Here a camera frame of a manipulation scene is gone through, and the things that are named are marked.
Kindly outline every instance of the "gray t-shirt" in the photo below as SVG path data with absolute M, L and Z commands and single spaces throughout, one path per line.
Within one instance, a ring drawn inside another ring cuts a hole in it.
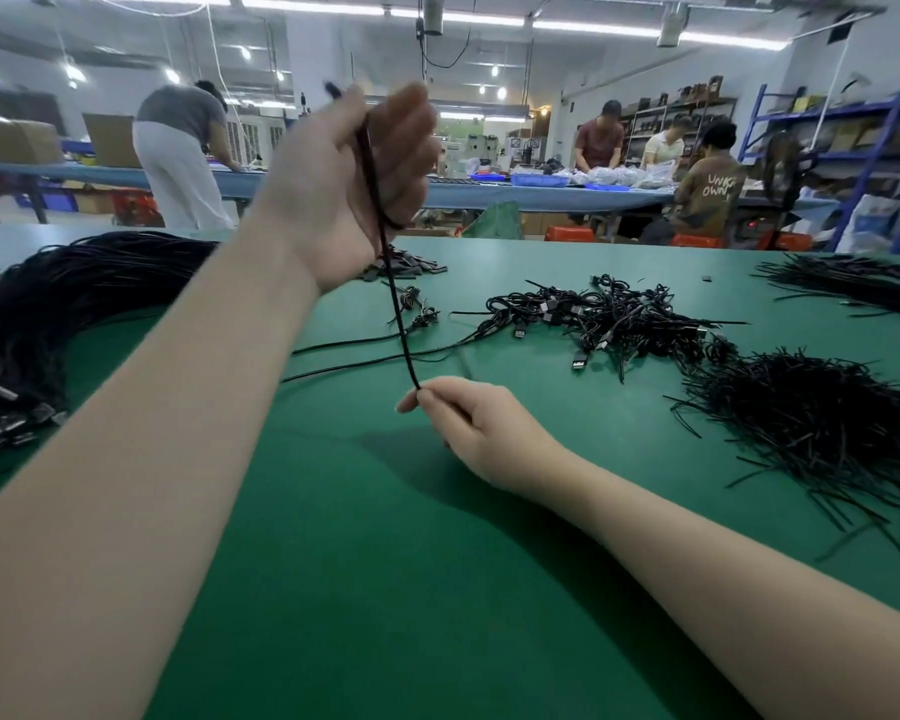
M 189 133 L 201 145 L 210 140 L 210 122 L 226 126 L 224 106 L 196 85 L 165 85 L 144 98 L 137 121 L 153 121 Z

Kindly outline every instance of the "white shirt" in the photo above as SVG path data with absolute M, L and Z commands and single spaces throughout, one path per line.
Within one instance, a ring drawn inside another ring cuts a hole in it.
M 679 159 L 684 155 L 684 139 L 676 139 L 673 143 L 667 143 L 666 131 L 660 131 L 649 139 L 647 147 L 643 149 L 644 161 L 649 155 L 655 156 L 656 164 Z

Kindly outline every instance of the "hand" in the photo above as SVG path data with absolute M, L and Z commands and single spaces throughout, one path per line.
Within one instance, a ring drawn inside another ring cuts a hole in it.
M 539 499 L 569 454 L 504 386 L 439 376 L 408 392 L 396 411 L 418 405 L 472 472 L 519 496 Z
M 248 227 L 288 240 L 324 293 L 359 275 L 382 252 L 377 216 L 355 153 L 354 132 L 367 115 L 364 94 L 354 87 L 295 124 L 278 146 L 246 217 Z M 369 112 L 381 203 L 398 224 L 408 223 L 423 205 L 426 175 L 441 150 L 433 137 L 436 123 L 421 83 L 390 95 Z

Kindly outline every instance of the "red shirt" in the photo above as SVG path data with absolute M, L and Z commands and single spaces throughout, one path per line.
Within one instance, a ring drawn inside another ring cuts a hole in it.
M 613 153 L 623 149 L 624 127 L 614 123 L 609 130 L 603 130 L 597 127 L 597 119 L 588 120 L 576 130 L 573 146 L 583 151 L 583 160 L 591 168 L 610 166 Z

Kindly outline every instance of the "green bag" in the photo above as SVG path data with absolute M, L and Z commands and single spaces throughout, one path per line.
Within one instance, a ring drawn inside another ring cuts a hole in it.
M 460 237 L 482 237 L 495 240 L 522 240 L 520 204 L 501 201 L 488 206 L 483 214 L 460 233 Z

